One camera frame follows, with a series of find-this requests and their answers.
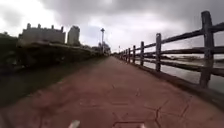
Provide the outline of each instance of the tall building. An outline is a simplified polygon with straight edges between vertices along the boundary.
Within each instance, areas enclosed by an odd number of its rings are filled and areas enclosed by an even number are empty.
[[[52,25],[51,28],[41,28],[31,27],[31,24],[27,24],[27,28],[23,30],[20,35],[20,40],[26,44],[30,43],[65,43],[65,32],[63,32],[63,27],[61,29],[54,29]]]
[[[77,26],[72,26],[70,31],[68,32],[68,45],[72,46],[80,46],[79,42],[80,29]]]

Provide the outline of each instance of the lamp post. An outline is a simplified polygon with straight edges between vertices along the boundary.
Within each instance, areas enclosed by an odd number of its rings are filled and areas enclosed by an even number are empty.
[[[103,52],[104,52],[104,32],[105,32],[105,30],[104,30],[104,28],[102,28],[101,29],[101,32],[102,32],[102,46],[103,46]]]

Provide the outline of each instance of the red brick pavement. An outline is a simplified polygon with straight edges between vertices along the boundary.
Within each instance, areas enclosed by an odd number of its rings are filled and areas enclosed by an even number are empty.
[[[224,127],[213,105],[113,57],[1,112],[0,126],[10,128],[67,128],[74,120],[80,128]]]

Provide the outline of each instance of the fence rail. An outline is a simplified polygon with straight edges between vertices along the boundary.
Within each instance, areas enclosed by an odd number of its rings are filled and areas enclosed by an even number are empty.
[[[161,71],[161,65],[171,66],[175,68],[181,68],[190,71],[201,72],[200,81],[197,84],[195,89],[199,88],[202,90],[210,90],[208,89],[208,84],[211,79],[211,75],[217,75],[224,77],[224,69],[213,68],[214,64],[214,55],[215,54],[224,54],[224,46],[215,47],[214,44],[214,33],[224,31],[224,23],[220,23],[217,25],[212,24],[212,18],[210,12],[204,11],[201,13],[202,18],[202,29],[196,30],[193,32],[187,32],[181,35],[177,35],[174,37],[170,37],[167,39],[162,39],[162,35],[160,33],[156,34],[156,43],[145,45],[144,42],[141,42],[141,47],[136,48],[133,46],[133,49],[130,48],[124,50],[119,53],[119,57],[122,60],[127,62],[131,62],[135,64],[136,61],[140,61],[140,67],[144,67],[144,62],[154,63],[155,70],[157,74],[163,74]],[[166,50],[161,51],[161,47],[163,44],[171,43],[174,41],[189,39],[197,36],[204,37],[204,47],[196,47],[191,49],[180,49],[180,50]],[[145,49],[155,47],[156,50],[153,52],[144,52]],[[187,65],[176,62],[165,62],[163,60],[163,56],[165,54],[204,54],[204,65],[203,66],[195,66],[195,65]]]

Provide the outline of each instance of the building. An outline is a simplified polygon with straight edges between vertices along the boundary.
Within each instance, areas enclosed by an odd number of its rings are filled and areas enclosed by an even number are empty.
[[[65,32],[61,29],[54,29],[54,25],[51,28],[31,27],[31,24],[27,24],[27,28],[23,30],[19,35],[19,39],[26,44],[31,43],[65,43]]]
[[[0,37],[9,37],[8,32],[0,33]]]
[[[72,46],[80,46],[79,42],[80,29],[77,26],[72,26],[70,31],[68,32],[68,45]]]
[[[98,50],[100,50],[101,52],[104,52],[104,53],[107,53],[107,54],[111,53],[110,46],[108,44],[106,44],[105,42],[99,43],[98,47],[99,47]]]

